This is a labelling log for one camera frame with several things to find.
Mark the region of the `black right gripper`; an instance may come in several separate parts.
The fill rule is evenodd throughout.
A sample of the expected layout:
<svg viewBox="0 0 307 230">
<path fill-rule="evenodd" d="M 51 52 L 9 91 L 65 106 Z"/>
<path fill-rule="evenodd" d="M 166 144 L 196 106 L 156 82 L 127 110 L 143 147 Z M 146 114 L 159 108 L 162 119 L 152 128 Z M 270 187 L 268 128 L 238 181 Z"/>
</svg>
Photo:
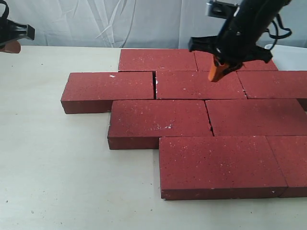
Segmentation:
<svg viewBox="0 0 307 230">
<path fill-rule="evenodd" d="M 288 0 L 243 0 L 234 15 L 225 22 L 216 36 L 191 37 L 189 51 L 212 54 L 213 61 L 208 80 L 218 82 L 224 77 L 225 65 L 229 72 L 238 70 L 244 62 L 272 58 L 270 50 L 257 46 L 263 33 L 269 32 L 272 23 L 276 30 L 283 29 L 280 10 Z"/>
</svg>

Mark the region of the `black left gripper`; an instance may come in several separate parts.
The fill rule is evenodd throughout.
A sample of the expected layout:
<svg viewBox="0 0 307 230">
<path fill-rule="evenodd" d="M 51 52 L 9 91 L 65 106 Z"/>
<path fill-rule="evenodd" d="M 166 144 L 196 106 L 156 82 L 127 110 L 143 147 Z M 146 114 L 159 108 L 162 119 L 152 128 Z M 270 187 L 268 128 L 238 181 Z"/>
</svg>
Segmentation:
<svg viewBox="0 0 307 230">
<path fill-rule="evenodd" d="M 28 24 L 20 24 L 7 18 L 0 18 L 0 52 L 18 54 L 21 51 L 19 39 L 35 38 L 35 29 Z"/>
</svg>

